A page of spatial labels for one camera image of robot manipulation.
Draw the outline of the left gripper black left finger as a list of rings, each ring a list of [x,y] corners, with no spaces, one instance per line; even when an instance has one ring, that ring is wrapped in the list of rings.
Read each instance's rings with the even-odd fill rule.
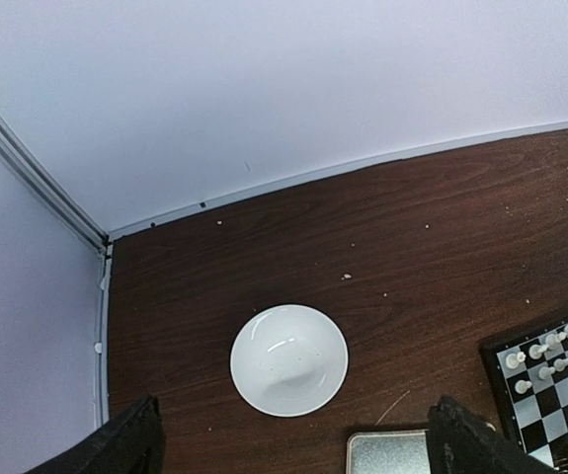
[[[85,439],[32,468],[40,473],[160,473],[166,437],[159,400],[135,401]]]

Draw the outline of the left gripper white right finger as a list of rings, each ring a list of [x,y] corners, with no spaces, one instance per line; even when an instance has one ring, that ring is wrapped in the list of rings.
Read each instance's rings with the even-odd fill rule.
[[[515,447],[447,395],[429,409],[426,439],[430,471],[435,474],[556,471]]]

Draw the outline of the wooden tray with mirror base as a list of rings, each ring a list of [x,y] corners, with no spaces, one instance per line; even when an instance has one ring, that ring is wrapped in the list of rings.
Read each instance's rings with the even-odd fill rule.
[[[347,474],[429,474],[426,430],[360,432],[347,442]]]

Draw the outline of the black and grey chessboard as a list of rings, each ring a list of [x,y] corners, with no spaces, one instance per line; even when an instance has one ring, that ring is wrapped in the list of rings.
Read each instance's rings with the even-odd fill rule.
[[[538,377],[544,366],[568,358],[568,339],[540,359],[531,359],[529,348],[542,345],[549,334],[563,332],[568,314],[549,316],[486,339],[480,354],[487,373],[503,433],[529,456],[568,473],[568,366],[547,380]],[[522,351],[527,358],[515,370],[505,366],[507,354]],[[532,388],[524,395],[514,390],[518,380],[529,380]]]

